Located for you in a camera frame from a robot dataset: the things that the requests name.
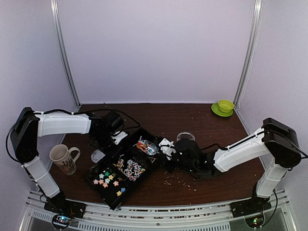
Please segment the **metal scoop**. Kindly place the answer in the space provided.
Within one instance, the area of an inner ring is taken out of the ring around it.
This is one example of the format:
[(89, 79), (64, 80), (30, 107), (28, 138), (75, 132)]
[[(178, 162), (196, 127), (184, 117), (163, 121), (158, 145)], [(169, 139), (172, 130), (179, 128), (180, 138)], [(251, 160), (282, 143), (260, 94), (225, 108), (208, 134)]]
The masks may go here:
[(147, 155), (155, 155), (158, 153), (158, 147), (148, 140), (138, 141), (136, 147)]

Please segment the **clear plastic cup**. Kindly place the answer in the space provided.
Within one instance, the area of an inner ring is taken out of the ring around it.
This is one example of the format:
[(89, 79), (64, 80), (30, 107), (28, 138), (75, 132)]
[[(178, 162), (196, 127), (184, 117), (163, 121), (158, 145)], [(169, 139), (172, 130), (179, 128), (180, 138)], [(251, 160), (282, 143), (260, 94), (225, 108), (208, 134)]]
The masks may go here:
[(177, 135), (176, 140), (180, 141), (182, 139), (188, 139), (191, 141), (195, 141), (195, 136), (189, 131), (182, 131)]

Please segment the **black three-compartment candy tray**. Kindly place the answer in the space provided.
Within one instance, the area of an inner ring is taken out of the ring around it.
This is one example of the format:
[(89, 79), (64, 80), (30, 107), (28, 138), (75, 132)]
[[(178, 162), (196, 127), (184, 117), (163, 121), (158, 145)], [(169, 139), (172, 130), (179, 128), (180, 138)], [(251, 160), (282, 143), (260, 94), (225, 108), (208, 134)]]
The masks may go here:
[(112, 210), (119, 207), (161, 165), (161, 152), (149, 155), (143, 142), (158, 148), (163, 140), (143, 128), (124, 138), (84, 175), (84, 181)]

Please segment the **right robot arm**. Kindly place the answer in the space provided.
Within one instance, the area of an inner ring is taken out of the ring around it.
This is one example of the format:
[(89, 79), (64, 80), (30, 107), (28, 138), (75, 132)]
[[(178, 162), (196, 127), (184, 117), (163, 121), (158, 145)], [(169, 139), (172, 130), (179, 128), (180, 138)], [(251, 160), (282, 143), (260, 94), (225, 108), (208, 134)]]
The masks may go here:
[(297, 166), (307, 157), (300, 148), (294, 129), (273, 119), (263, 120), (262, 127), (246, 138), (222, 147), (214, 143), (207, 147), (217, 147), (206, 153), (196, 141), (183, 138), (177, 142), (162, 139), (158, 145), (161, 153), (167, 157), (168, 171), (178, 167), (194, 178), (213, 178), (220, 173), (264, 155), (271, 155), (265, 173), (258, 180), (253, 197), (247, 201), (247, 209), (257, 212), (265, 205), (277, 184), (286, 172)]

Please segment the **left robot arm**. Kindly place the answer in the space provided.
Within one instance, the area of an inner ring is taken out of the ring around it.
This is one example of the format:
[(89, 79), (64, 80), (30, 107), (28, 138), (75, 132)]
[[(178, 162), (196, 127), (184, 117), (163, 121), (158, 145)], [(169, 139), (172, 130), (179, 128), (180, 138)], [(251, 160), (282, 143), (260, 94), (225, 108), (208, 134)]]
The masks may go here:
[(59, 134), (88, 134), (105, 154), (128, 136), (123, 125), (124, 120), (118, 110), (109, 109), (108, 114), (99, 116), (92, 111), (74, 113), (53, 109), (39, 112), (25, 107), (6, 137), (14, 151), (9, 156), (26, 169), (45, 196), (51, 199), (51, 207), (59, 214), (64, 214), (69, 210), (69, 202), (60, 196), (60, 187), (39, 157), (38, 138)]

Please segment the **clear plastic lid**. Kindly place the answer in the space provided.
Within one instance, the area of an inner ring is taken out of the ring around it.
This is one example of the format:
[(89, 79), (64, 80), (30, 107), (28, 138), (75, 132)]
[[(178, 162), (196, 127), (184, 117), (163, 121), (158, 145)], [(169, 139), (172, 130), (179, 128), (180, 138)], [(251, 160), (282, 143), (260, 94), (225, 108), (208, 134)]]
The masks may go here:
[(105, 157), (105, 154), (103, 152), (101, 152), (100, 150), (95, 150), (92, 154), (91, 154), (91, 160), (94, 163), (98, 163), (102, 158)]

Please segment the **cream floral mug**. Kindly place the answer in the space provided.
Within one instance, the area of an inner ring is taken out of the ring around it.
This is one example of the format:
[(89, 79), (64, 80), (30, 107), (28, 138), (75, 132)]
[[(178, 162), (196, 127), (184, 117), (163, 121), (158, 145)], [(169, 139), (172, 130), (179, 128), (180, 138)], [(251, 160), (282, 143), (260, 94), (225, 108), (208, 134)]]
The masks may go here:
[(67, 176), (75, 174), (76, 161), (80, 157), (77, 147), (68, 148), (64, 144), (54, 146), (49, 153), (50, 160)]

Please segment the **green saucer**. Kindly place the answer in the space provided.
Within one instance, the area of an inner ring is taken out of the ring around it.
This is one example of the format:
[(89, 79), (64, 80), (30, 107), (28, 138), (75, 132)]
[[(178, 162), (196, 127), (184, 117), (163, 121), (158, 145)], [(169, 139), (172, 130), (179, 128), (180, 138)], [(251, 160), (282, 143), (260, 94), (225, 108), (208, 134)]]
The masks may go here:
[(211, 110), (214, 114), (221, 116), (221, 117), (229, 117), (229, 116), (233, 115), (233, 110), (231, 110), (230, 112), (227, 112), (227, 113), (220, 111), (219, 108), (218, 108), (218, 103), (212, 104)]

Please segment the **green bowl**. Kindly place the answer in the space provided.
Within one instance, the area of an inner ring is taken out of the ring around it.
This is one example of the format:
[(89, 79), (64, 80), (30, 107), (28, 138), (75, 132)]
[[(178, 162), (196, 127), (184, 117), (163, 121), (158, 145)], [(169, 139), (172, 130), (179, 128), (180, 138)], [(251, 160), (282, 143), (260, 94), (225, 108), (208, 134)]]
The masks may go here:
[(223, 113), (229, 113), (234, 109), (234, 104), (228, 100), (219, 100), (218, 109)]

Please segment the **front aluminium rail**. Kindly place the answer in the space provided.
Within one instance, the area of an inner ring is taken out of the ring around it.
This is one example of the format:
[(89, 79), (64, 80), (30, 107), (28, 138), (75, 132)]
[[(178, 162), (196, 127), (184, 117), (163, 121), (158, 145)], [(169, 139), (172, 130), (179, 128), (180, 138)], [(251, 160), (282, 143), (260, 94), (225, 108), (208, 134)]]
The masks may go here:
[[(235, 218), (230, 203), (210, 203), (203, 205), (182, 205), (166, 207), (122, 206), (111, 210), (99, 203), (85, 203), (83, 218), (74, 218), (64, 231), (296, 231), (289, 205), (284, 193), (271, 197), (273, 208), (264, 212), (265, 223), (261, 229), (247, 225), (254, 214)], [(44, 210), (44, 199), (30, 193), (26, 201), (26, 211), (18, 231), (56, 231), (51, 224), (54, 213)]]

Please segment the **left aluminium frame post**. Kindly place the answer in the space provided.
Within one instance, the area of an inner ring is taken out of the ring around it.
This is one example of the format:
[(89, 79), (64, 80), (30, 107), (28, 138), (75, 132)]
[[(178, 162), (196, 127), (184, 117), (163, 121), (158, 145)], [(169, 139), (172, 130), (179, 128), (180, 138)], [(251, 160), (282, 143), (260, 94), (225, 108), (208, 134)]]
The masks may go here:
[(68, 82), (68, 86), (70, 89), (70, 92), (72, 94), (74, 103), (76, 107), (80, 107), (81, 103), (77, 95), (77, 90), (73, 81), (72, 73), (71, 73), (71, 68), (69, 65), (69, 60), (66, 52), (66, 47), (64, 43), (64, 37), (63, 37), (63, 31), (62, 31), (62, 26), (61, 26), (61, 19), (60, 19), (60, 14), (59, 14), (59, 7), (58, 7), (58, 1), (57, 0), (50, 0), (51, 4), (51, 13), (54, 21), (54, 26), (56, 30), (56, 35), (57, 35), (57, 40), (58, 40), (58, 45), (60, 49), (60, 57), (62, 60), (65, 76)]

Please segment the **aluminium frame post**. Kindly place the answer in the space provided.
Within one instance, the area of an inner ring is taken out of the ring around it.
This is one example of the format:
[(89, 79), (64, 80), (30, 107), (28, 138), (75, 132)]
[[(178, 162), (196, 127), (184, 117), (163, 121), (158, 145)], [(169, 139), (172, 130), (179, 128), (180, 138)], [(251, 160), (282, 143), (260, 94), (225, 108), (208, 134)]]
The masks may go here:
[(56, 35), (57, 35), (57, 40), (58, 40), (58, 45), (60, 49), (60, 57), (62, 60), (65, 76), (68, 82), (68, 86), (70, 89), (70, 92), (72, 94), (74, 103), (76, 107), (80, 107), (81, 103), (77, 95), (77, 90), (73, 81), (72, 73), (71, 73), (71, 68), (69, 65), (69, 60), (66, 52), (66, 47), (64, 43), (64, 37), (63, 37), (63, 31), (62, 31), (62, 26), (61, 26), (61, 19), (60, 19), (60, 14), (59, 14), (59, 7), (58, 7), (58, 1), (57, 0), (50, 0), (51, 4), (51, 13), (54, 21), (54, 26), (56, 30)]
[(243, 100), (244, 92), (246, 89), (246, 85), (248, 83), (248, 78), (249, 78), (251, 67), (252, 67), (252, 59), (253, 59), (253, 55), (254, 55), (254, 52), (257, 46), (257, 39), (258, 39), (259, 28), (260, 28), (260, 23), (261, 23), (262, 7), (263, 7), (263, 1), (256, 0), (255, 5), (254, 5), (251, 30), (250, 30), (247, 49), (246, 49), (244, 64), (243, 64), (239, 84), (237, 87), (237, 91), (235, 94), (234, 102), (233, 102), (237, 110), (239, 110), (241, 101)]

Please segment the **right aluminium frame post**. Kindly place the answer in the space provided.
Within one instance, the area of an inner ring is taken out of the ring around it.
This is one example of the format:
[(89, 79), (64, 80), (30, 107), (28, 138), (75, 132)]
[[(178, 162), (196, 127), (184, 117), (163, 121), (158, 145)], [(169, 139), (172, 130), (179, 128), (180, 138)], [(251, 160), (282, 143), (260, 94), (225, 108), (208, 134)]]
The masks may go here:
[(254, 55), (254, 52), (257, 46), (257, 39), (258, 39), (259, 28), (260, 28), (260, 23), (261, 23), (262, 7), (263, 7), (263, 1), (256, 0), (255, 5), (254, 5), (251, 30), (250, 30), (247, 49), (246, 49), (244, 64), (243, 64), (239, 84), (237, 87), (237, 91), (235, 94), (234, 102), (233, 102), (237, 110), (239, 110), (241, 101), (243, 100), (244, 92), (246, 89), (246, 85), (248, 83), (248, 78), (249, 78), (251, 67), (252, 67), (252, 59), (253, 59), (253, 55)]

